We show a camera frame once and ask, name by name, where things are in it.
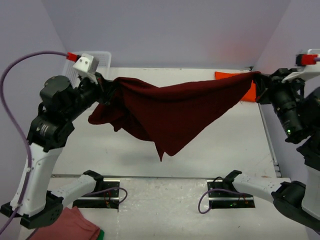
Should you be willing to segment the dark red t-shirt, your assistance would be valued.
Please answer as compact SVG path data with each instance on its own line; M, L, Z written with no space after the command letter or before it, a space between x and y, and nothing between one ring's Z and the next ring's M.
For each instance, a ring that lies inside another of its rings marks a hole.
M153 142L158 156L176 155L202 130L236 105L251 88L255 72L157 87L137 78L118 77L110 105L99 104L92 125L111 124Z

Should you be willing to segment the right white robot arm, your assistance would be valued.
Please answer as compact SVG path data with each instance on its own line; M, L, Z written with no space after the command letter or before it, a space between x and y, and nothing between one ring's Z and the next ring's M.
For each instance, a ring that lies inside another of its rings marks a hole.
M299 145L308 171L307 183L282 182L273 185L238 170L223 179L227 196L249 194L261 197L285 217L315 232L320 231L320 89L304 96L305 83L319 73L297 68L280 68L270 75L246 72L256 84L256 101L270 104L286 134L285 141Z

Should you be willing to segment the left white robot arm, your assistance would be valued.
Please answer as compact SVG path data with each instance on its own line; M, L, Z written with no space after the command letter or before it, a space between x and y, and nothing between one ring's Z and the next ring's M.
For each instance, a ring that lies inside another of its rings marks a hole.
M11 202L0 207L0 212L20 218L26 229L38 229L52 225L63 209L83 196L97 197L103 193L103 177L92 170L56 190L48 190L54 166L74 131L74 120L95 102L109 104L115 92L111 80L100 73L94 75L97 82L81 77L73 87L63 75L49 78L40 91L42 102L38 114L31 122L26 146L27 160L22 180Z

